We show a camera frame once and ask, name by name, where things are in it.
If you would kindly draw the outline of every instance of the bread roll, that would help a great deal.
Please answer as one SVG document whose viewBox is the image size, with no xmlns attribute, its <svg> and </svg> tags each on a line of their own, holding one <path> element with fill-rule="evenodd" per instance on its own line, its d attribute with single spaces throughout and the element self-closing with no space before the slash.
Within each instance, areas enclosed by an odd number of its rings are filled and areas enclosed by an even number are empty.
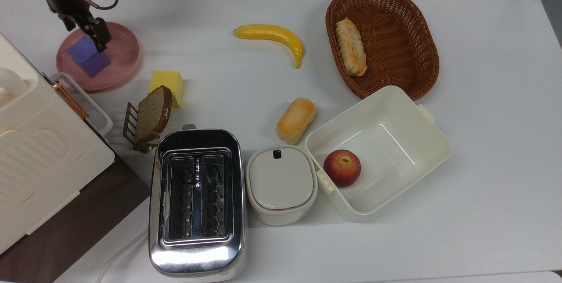
<svg viewBox="0 0 562 283">
<path fill-rule="evenodd" d="M 285 143 L 296 145 L 316 116 L 316 107 L 309 99 L 298 97 L 279 119 L 275 132 Z"/>
<path fill-rule="evenodd" d="M 345 18 L 335 24 L 335 37 L 347 74 L 353 77 L 365 75 L 367 55 L 357 27 Z"/>
</svg>

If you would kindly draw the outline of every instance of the purple cube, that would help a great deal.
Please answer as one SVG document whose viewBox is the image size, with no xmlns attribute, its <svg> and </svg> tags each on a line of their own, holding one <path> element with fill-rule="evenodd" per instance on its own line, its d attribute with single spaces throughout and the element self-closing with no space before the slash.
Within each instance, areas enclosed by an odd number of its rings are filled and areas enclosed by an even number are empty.
<svg viewBox="0 0 562 283">
<path fill-rule="evenodd" d="M 111 61 L 104 53 L 98 53 L 96 45 L 88 36 L 82 37 L 66 50 L 72 60 L 82 67 L 91 77 L 96 77 L 100 71 L 109 66 Z"/>
</svg>

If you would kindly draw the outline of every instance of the wicker basket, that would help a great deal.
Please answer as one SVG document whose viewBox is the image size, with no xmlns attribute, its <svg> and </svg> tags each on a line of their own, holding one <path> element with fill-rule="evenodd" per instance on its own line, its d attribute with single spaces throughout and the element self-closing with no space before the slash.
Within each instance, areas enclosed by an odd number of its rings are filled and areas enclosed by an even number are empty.
<svg viewBox="0 0 562 283">
<path fill-rule="evenodd" d="M 335 24 L 345 18 L 357 25 L 367 55 L 367 72 L 361 77 L 347 75 L 339 54 Z M 417 100 L 437 81 L 437 48 L 411 0 L 333 0 L 326 12 L 326 29 L 335 65 L 361 99 L 395 85 Z"/>
</svg>

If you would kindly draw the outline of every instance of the yellow sponge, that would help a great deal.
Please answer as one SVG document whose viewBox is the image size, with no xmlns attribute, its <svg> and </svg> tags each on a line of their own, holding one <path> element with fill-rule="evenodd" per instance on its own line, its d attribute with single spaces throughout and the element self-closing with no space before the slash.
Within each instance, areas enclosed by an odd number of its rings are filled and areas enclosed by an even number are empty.
<svg viewBox="0 0 562 283">
<path fill-rule="evenodd" d="M 152 73 L 152 80 L 148 93 L 160 86 L 165 86 L 172 91 L 172 107 L 181 106 L 183 96 L 183 80 L 178 71 L 155 70 Z"/>
</svg>

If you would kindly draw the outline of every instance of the banana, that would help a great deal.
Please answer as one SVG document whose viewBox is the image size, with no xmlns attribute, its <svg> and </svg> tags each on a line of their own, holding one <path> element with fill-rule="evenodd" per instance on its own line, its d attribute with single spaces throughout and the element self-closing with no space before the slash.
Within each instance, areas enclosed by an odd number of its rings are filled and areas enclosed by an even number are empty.
<svg viewBox="0 0 562 283">
<path fill-rule="evenodd" d="M 303 43 L 297 35 L 284 27 L 266 24 L 242 25 L 234 30 L 234 35 L 241 39 L 269 39 L 283 43 L 295 56 L 295 68 L 301 67 L 301 59 L 305 52 Z"/>
</svg>

